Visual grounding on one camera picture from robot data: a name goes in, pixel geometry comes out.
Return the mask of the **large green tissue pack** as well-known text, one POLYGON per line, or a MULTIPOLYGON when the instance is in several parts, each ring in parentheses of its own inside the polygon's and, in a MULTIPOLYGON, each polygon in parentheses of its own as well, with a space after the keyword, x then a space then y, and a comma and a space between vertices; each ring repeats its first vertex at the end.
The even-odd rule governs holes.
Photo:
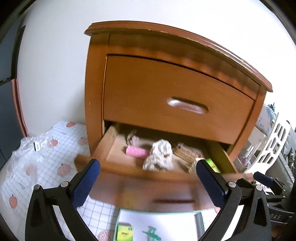
POLYGON ((220 171, 220 169, 215 165, 215 163, 210 159, 210 158, 196 158, 195 159, 196 162, 201 161, 201 160, 205 160, 207 162, 207 164, 209 164, 209 166, 216 172, 221 174, 222 172, 220 171))

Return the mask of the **small green tissue pack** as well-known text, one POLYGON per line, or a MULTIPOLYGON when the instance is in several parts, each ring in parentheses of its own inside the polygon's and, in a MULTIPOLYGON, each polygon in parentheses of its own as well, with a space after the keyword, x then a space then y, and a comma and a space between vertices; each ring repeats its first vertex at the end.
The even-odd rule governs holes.
POLYGON ((134 228, 129 223, 120 222, 117 225, 117 241, 133 241, 134 228))

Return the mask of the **white crocheted cloth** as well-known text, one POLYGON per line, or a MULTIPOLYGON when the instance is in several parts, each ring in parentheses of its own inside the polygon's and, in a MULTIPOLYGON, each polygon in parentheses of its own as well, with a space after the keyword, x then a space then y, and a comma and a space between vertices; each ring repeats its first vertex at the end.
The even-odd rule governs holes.
POLYGON ((167 140, 159 140, 152 144, 142 169, 145 171, 174 171, 172 163, 173 151, 167 140))

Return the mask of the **teal plastic toy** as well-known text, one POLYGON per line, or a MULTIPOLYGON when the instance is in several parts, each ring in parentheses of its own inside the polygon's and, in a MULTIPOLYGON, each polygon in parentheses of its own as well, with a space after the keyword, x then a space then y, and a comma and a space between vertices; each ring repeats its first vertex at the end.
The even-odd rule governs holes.
POLYGON ((156 234, 157 229, 153 226, 148 226, 147 231, 142 231, 147 236, 147 241, 161 241, 161 237, 156 234))

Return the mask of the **fruit-patterned grid mat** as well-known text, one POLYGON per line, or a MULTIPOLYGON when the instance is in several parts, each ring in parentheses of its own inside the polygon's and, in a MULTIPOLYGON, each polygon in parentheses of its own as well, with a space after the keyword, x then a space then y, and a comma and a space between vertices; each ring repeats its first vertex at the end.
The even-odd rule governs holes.
POLYGON ((84 125, 62 120, 45 133, 50 136, 52 150, 36 175, 28 176, 24 171, 10 175, 9 160, 1 169, 1 215, 18 240, 25 239, 25 222, 33 187, 39 184, 43 188, 52 188, 62 181, 71 180, 77 173, 74 158, 79 154, 89 155, 84 125))

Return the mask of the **white storage shelf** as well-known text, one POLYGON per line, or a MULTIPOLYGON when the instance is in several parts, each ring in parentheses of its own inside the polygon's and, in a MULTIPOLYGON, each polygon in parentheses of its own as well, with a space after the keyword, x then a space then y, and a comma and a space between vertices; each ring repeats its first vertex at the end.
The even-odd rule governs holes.
POLYGON ((275 112, 274 104, 264 105, 243 149, 234 160, 240 173, 265 174, 276 162, 288 138, 291 126, 275 112))

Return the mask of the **clear plastic bag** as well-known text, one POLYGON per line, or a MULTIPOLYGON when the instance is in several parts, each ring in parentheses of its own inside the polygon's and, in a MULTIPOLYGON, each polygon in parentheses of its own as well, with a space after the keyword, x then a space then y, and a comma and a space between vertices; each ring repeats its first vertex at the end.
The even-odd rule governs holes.
POLYGON ((47 133, 23 138, 19 148, 13 151, 9 159, 9 174, 24 171, 28 176, 36 175, 37 169, 48 160, 51 150, 50 136, 47 133))

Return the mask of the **white teal-rimmed tray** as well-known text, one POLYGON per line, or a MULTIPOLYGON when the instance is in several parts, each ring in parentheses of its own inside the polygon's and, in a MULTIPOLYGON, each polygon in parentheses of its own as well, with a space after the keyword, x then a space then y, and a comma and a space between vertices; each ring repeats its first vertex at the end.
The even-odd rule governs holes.
POLYGON ((205 232, 202 214, 199 211, 160 213, 121 209, 115 225, 114 240, 120 222, 133 226, 133 240, 147 240, 142 231, 147 231, 148 226, 155 227, 156 234, 162 240, 198 240, 205 232))

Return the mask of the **open wooden bottom drawer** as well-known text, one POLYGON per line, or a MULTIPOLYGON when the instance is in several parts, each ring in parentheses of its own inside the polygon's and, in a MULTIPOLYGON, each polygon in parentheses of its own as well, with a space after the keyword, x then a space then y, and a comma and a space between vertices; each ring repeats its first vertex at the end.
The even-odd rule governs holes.
MULTIPOLYGON (((78 156, 75 166, 81 171, 90 161, 100 162, 97 177, 90 197, 120 208, 148 212, 187 212, 213 206, 206 190, 195 174, 189 173, 189 163, 173 156, 172 171, 146 171, 144 161, 126 154, 126 138, 132 125, 112 123, 86 125, 90 155, 78 156)), ((217 141, 189 133, 164 132, 137 127, 137 146, 150 149, 158 140, 169 141, 172 146, 183 143, 210 158, 228 181, 241 177, 222 145, 217 141)))

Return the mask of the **pink hair roller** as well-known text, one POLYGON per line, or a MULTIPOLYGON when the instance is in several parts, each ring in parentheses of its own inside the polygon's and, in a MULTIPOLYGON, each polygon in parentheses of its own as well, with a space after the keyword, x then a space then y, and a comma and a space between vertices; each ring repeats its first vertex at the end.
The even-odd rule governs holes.
POLYGON ((128 146, 125 153, 128 156, 145 159, 149 156, 149 151, 135 146, 128 146))

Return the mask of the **wooden nightstand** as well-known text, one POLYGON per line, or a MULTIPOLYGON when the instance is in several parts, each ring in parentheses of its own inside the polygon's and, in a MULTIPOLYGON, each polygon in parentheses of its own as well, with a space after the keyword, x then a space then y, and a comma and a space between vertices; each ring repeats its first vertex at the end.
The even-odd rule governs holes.
POLYGON ((221 45, 186 30, 137 21, 91 24, 85 120, 94 152, 105 121, 226 145, 233 162, 271 83, 221 45))

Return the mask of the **dark blue cabinet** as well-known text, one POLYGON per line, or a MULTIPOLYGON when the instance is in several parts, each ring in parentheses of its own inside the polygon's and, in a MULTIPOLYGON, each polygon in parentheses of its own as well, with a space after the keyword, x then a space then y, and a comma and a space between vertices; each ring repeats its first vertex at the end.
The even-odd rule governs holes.
POLYGON ((23 119, 19 82, 18 57, 25 27, 16 21, 1 39, 1 167, 28 135, 23 119))

